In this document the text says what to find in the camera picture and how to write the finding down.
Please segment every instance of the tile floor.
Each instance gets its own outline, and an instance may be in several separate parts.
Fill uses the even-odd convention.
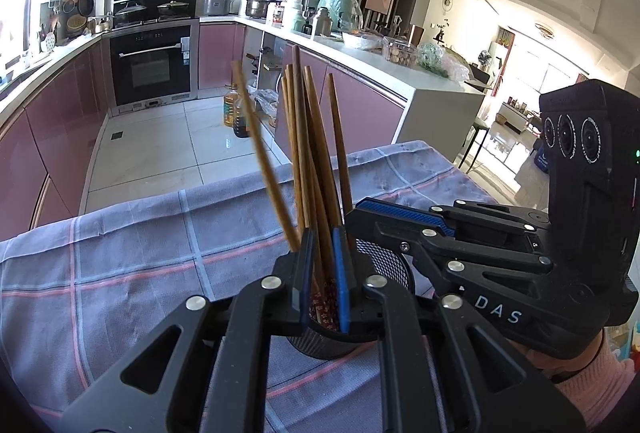
[[[112,139],[122,132],[119,139]],[[270,160],[280,162],[268,152]],[[258,171],[250,139],[222,122],[222,98],[159,106],[108,121],[86,213]]]

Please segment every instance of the chair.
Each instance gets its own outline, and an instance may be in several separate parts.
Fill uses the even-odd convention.
[[[462,165],[465,163],[466,156],[469,155],[471,147],[474,145],[474,142],[476,142],[476,137],[478,136],[478,133],[480,132],[480,130],[484,130],[484,137],[482,137],[482,142],[480,143],[480,146],[478,147],[478,151],[476,152],[476,156],[474,157],[473,161],[471,161],[471,166],[469,166],[469,169],[466,170],[467,173],[469,173],[471,171],[471,168],[473,168],[474,164],[476,163],[476,159],[478,158],[478,155],[480,155],[480,150],[482,150],[482,146],[484,145],[484,141],[486,140],[486,136],[489,135],[489,125],[486,124],[482,119],[476,118],[476,120],[474,121],[474,126],[473,127],[474,127],[474,130],[475,130],[474,131],[474,136],[469,141],[469,146],[466,147],[465,155],[463,156],[462,160],[460,161],[458,169],[461,169]]]

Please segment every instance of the black wire mesh cup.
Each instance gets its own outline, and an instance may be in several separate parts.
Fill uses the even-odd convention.
[[[404,286],[411,294],[415,294],[414,273],[401,254],[384,249],[375,243],[356,240],[358,252],[371,257],[373,267],[378,274],[392,279]],[[323,327],[313,318],[309,327],[300,337],[288,337],[289,343],[301,353],[315,359],[337,359],[353,352],[358,345],[370,338],[340,334]]]

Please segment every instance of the countertop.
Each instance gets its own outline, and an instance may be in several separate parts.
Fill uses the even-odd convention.
[[[203,16],[200,18],[200,22],[238,22],[263,30],[340,63],[358,74],[384,85],[408,100],[413,97],[414,90],[438,90],[441,92],[465,92],[482,95],[474,87],[462,82],[457,83],[450,79],[436,76],[436,74],[432,74],[427,70],[412,69],[389,63],[382,55],[348,48],[342,42],[332,41],[322,36],[312,38],[301,32],[289,32],[280,27],[267,25],[266,20],[231,15]]]
[[[79,36],[64,46],[56,47],[46,58],[48,61],[34,72],[31,77],[20,83],[13,92],[0,101],[0,126],[11,118],[15,110],[46,80],[54,75],[65,64],[83,50],[89,48],[100,39],[101,35]]]

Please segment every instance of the pink sleeve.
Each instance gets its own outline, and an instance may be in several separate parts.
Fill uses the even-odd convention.
[[[556,388],[580,410],[587,428],[593,429],[613,410],[634,376],[633,361],[620,362],[605,343],[591,365]]]

